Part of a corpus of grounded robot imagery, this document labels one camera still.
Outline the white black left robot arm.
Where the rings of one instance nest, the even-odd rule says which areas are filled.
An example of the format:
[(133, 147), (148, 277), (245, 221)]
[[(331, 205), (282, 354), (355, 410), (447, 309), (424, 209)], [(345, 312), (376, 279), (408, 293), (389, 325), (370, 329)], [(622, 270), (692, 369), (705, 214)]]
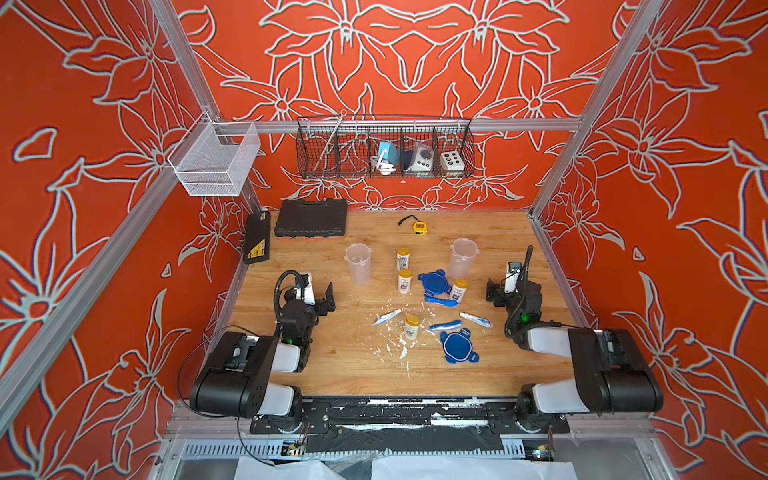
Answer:
[(334, 288), (309, 303), (295, 293), (278, 314), (271, 336), (227, 331), (222, 334), (189, 395), (189, 408), (206, 415), (253, 419), (301, 419), (302, 395), (295, 386), (271, 381), (274, 373), (300, 373), (308, 364), (312, 333), (319, 318), (336, 308)]

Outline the blue toothbrush case front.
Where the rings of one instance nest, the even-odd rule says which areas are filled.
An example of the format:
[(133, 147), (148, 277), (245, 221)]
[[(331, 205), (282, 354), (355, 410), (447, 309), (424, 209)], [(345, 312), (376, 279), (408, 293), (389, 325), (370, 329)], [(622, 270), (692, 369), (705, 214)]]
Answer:
[(447, 332), (447, 331), (460, 329), (462, 326), (463, 326), (463, 322), (461, 320), (453, 320), (450, 322), (431, 325), (429, 327), (429, 331), (430, 332)]

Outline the white bottle yellow cap front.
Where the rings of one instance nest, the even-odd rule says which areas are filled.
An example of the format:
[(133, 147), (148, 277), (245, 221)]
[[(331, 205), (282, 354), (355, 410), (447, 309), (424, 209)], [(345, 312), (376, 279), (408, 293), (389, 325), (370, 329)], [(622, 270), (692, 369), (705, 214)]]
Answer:
[(421, 326), (421, 319), (414, 315), (408, 315), (404, 324), (404, 337), (408, 341), (416, 341)]

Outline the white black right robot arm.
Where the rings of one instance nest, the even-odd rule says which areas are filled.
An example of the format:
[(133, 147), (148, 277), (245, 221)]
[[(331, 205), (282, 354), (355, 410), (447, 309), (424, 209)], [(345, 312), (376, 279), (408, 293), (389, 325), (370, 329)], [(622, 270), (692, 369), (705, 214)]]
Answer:
[(508, 339), (525, 351), (565, 358), (573, 367), (570, 379), (521, 388), (514, 410), (521, 428), (537, 431), (560, 415), (662, 409), (662, 389), (627, 330), (544, 321), (542, 298), (541, 286), (529, 280), (519, 280), (511, 291), (504, 282), (486, 285), (486, 300), (507, 313)]

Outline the blue container lid front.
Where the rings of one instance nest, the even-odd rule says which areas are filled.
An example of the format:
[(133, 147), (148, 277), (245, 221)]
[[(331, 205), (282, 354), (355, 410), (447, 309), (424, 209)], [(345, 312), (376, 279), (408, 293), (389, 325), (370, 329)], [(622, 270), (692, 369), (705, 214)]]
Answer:
[(479, 362), (480, 356), (474, 350), (471, 337), (472, 333), (468, 328), (440, 333), (439, 341), (443, 349), (445, 360), (449, 364), (464, 362), (475, 364)]

